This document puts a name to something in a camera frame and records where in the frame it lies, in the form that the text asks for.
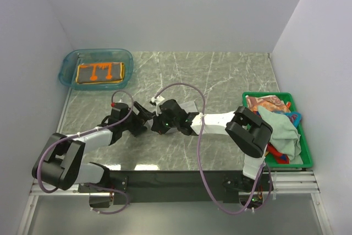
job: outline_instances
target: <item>wire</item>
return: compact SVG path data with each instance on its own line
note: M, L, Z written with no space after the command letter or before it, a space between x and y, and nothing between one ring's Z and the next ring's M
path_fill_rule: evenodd
M161 93L163 93L166 89L170 88L171 86L174 86L174 85L185 85L185 86L189 86L190 88L193 88L195 89L199 94L200 96L202 97L203 99L203 107L202 107L202 116L201 116L201 120L202 120L202 126L201 126L201 129L200 129L200 132L199 132L199 135L198 135L198 142L197 142L197 161L198 161L198 168L199 168L199 172L200 172L200 176L202 178L202 181L203 181L203 184L204 184L204 187L205 189L207 190L208 192L208 195L209 197L211 198L211 200L214 202L215 205L218 206L218 208L225 212L226 214L229 214L229 215L238 215L238 214L241 214L243 211L246 210L246 208L248 207L248 205L250 204L251 202L251 199L254 195L254 192L255 192L255 189L256 189L256 186L257 186L257 183L259 181L259 178L260 178L260 175L262 173L262 170L265 166L265 163L263 163L259 170L258 170L258 173L257 173L257 176L254 180L254 184L253 184L253 187L252 187L252 191L249 195L249 198L246 202L246 204L239 210L239 211L229 211L227 209L225 209L217 200L216 198L214 197L214 195L212 194L210 188L209 188L209 185L207 183L207 180L205 178L205 175L204 175L204 171L203 171L203 168L202 168L202 164L201 164L201 160L200 160L200 143L201 143L201 139L202 139L202 134L203 134L203 131L204 131L204 126L205 126L205 121L204 121L204 114L205 114L205 106L206 106L206 100L205 100L205 97L203 95L203 93L195 86L191 85L191 84L187 84L187 83L173 83L173 84L170 84L168 86L165 86L164 88L162 88L156 95L155 95L155 98L158 97ZM270 171L270 168L269 166L267 166L268 168L268 171L269 171L269 179L270 179L270 187L269 187L269 192L268 192L268 196L267 198L265 199L265 201L263 202L263 204L261 206L259 206L257 209L261 208L262 206L264 206L264 204L267 202L269 196L270 196L270 193L271 193L271 189L272 189L272 179L271 179L271 171Z
M41 171L42 171L42 166L43 166L43 163L44 163L44 159L45 159L46 155L47 155L52 149L54 149L58 144L63 143L63 142L65 142L65 141L72 140L72 139L76 139L76 138L83 137L83 136L87 136L87 135L89 135L89 134L91 134L91 133L93 133L93 132L99 132L100 130L109 129L109 128L113 127L113 126L116 126L116 125L118 125L118 124L121 124L122 122L124 122L124 121L132 114L134 100L133 100L133 97L131 96L131 94L129 94L128 92L126 92L126 91L124 91L124 90L117 90L117 91L115 91L115 92L112 94L111 103L113 103L114 95L115 95L117 92L123 92L123 93L127 94L127 95L130 97L130 99L131 99L130 111L127 113L127 115L126 115L123 119L121 119L121 120L119 120L119 121L117 121L117 122L115 122L115 123L113 123L113 124L110 124L110 125L108 125L108 126L105 126L105 127L101 127L101 128L98 128L98 129L96 129L96 128L90 129L90 130L87 130L87 131L85 131L85 132L77 133L77 134L74 134L74 135L72 135L72 136L63 138L63 139L58 140L58 141L56 141L55 143L53 143L52 145L50 145L50 146L48 147L48 149L45 150L45 152L43 153L42 157L41 157L40 160L39 160L39 164L38 164L38 168L37 168L37 180L38 180L38 185L39 185L40 189L42 189L43 192L45 192L45 193L53 193L53 192L55 192L55 191L58 189L57 187L55 187L55 188L52 189L52 190L46 189L46 188L44 187L44 185L43 185L42 175L41 175ZM93 184L89 184L89 185L91 185L91 186L94 187L94 188L99 188L100 190L107 190L107 191L110 191L110 192L115 192L115 193L123 194L123 195L126 197L126 204L125 204L121 209L119 209L119 210L117 210L117 211L113 211L113 212L100 212L100 211L99 211L99 213L101 213L101 214L106 214L106 215L115 214L115 213L121 212L122 210L124 210L124 209L128 206L128 204L129 204L129 197L128 197L128 195L125 194L124 192L122 192L122 191L120 191L120 190L116 190L116 189L102 188L102 187L99 187L99 186L93 185Z

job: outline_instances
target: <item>orange object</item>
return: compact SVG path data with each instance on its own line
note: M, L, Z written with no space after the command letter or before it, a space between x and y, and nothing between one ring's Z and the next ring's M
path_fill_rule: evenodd
M104 62L80 64L77 69L76 83L119 83L123 80L124 73L125 68L123 63Z
M271 143L268 143L267 150L269 153L271 153L274 156L277 163L279 163L281 165L287 165L290 163L288 156L286 154L282 154L281 152L276 150L275 147Z

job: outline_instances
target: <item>black base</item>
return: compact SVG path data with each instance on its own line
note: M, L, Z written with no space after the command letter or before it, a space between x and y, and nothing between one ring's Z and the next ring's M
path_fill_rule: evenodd
M205 176L214 197L224 203L239 203L238 192L250 192L254 183L242 171L205 171ZM110 177L115 189L128 193L131 203L211 200L199 171L111 171ZM269 190L268 174L262 174L258 185L263 191ZM78 192L99 191L80 185ZM115 194L114 204L125 204L125 198Z

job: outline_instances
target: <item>towel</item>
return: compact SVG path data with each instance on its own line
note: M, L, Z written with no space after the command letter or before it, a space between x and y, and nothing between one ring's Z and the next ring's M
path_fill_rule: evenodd
M262 106L258 106L258 112L262 119L273 128L270 143L275 149L282 154L287 154L291 164L303 164L299 155L301 153L300 135L290 119L285 115L270 112Z
M125 66L123 63L83 63L78 66L76 83L119 83L123 80L124 74Z
M270 111L283 111L289 113L290 110L277 96L269 95L262 97L246 96L248 108L253 112L258 111L258 106L263 106Z
M293 111L291 113L284 113L283 111L274 110L273 112L279 113L279 114L284 114L284 115L288 116L288 118L292 122L293 126L295 126L296 128L298 127L298 124L302 119L302 115L300 113L298 113L297 111Z

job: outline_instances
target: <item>green cloth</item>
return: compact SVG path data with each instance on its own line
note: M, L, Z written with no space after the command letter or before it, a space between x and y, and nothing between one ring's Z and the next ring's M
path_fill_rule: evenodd
M301 145L297 129L286 115L273 113L262 106L258 106L258 112L262 119L272 128L270 143L276 150L286 154L291 164L301 165L303 161L300 157Z

